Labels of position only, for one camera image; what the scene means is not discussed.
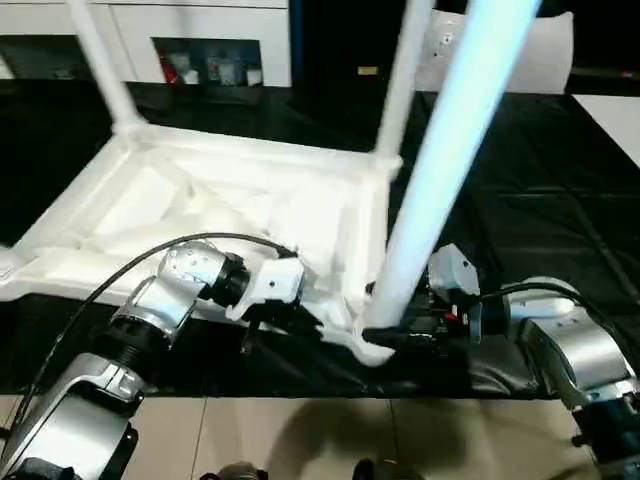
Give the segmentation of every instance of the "black tablecloth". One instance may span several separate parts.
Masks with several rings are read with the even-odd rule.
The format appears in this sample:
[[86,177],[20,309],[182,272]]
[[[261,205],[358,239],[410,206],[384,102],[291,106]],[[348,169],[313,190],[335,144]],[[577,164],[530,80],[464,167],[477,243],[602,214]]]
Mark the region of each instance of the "black tablecloth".
[[[132,87],[151,122],[328,148],[373,147],[381,95],[307,97],[287,89]],[[434,95],[416,97],[392,185],[393,224]],[[0,82],[3,202],[0,242],[11,245],[110,136],[94,87]],[[440,243],[455,242],[484,288],[547,275],[572,283],[604,310],[640,366],[640,170],[575,100],[504,97]],[[28,295],[0,304],[0,393],[32,378],[73,300]],[[423,313],[417,295],[406,315]],[[52,363],[50,384],[113,308],[95,305]],[[450,396],[548,398],[521,346],[500,336],[398,354],[377,369],[348,351],[273,334],[239,354],[243,330],[191,320],[156,379],[162,395]]]

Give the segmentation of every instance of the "floor tile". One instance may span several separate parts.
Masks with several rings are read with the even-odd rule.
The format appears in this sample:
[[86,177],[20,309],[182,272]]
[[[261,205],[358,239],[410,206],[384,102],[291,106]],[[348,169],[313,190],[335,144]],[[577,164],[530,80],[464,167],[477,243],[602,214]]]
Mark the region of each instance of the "floor tile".
[[560,402],[394,400],[399,459],[429,479],[592,480]]
[[394,458],[387,400],[208,399],[194,475],[246,460],[278,480],[350,479]]
[[127,466],[129,480],[186,480],[191,477],[204,399],[145,400],[132,424],[138,446]]

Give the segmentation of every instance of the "robotic arm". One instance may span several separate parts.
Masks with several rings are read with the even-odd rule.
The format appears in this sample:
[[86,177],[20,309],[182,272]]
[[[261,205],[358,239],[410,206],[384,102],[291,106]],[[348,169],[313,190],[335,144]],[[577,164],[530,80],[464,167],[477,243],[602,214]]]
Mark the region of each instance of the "robotic arm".
[[[556,387],[582,432],[574,443],[592,448],[602,475],[640,478],[635,373],[614,338],[584,305],[536,288],[551,283],[571,290],[569,285],[532,278],[519,284],[525,288],[483,305],[475,268],[453,245],[432,256],[427,278],[434,322],[411,333],[365,330],[364,339],[402,348],[398,338],[432,341],[451,333],[448,322],[455,319],[455,334],[478,343],[483,324],[501,325],[506,335],[525,344]],[[322,322],[301,306],[301,299],[312,291],[303,291],[303,280],[304,267],[296,257],[265,260],[252,273],[241,258],[205,242],[171,248],[157,274],[136,288],[106,331],[12,432],[0,459],[0,478],[119,479],[137,443],[129,419],[197,300],[226,308],[228,318],[249,320],[248,332],[259,326],[261,305],[283,305],[297,315],[274,318],[276,327],[319,337]]]
[[12,432],[0,478],[119,479],[138,439],[129,419],[197,300],[237,318],[253,305],[293,305],[302,274],[297,258],[265,260],[252,274],[242,259],[205,242],[170,249],[157,275],[136,288]]

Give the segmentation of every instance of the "black table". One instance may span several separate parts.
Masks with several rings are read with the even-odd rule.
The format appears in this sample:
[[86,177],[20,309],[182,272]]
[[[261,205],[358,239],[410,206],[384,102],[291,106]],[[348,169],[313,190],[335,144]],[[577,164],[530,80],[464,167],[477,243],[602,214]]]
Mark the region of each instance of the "black table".
[[[133,85],[151,122],[195,130],[368,151],[383,97],[322,98],[287,89]],[[415,98],[391,189],[393,224],[434,95]],[[0,242],[17,241],[110,136],[95,88],[74,82],[0,82],[5,166]],[[547,275],[572,283],[610,317],[640,366],[640,170],[571,97],[504,97],[440,243],[456,243],[484,288]],[[416,295],[406,315],[424,312]],[[28,295],[0,304],[0,393],[22,391],[77,308]],[[50,384],[113,308],[94,305],[52,362]],[[333,345],[264,334],[248,356],[243,330],[192,320],[166,360],[158,395],[550,398],[526,349],[500,336],[397,354],[378,369]]]

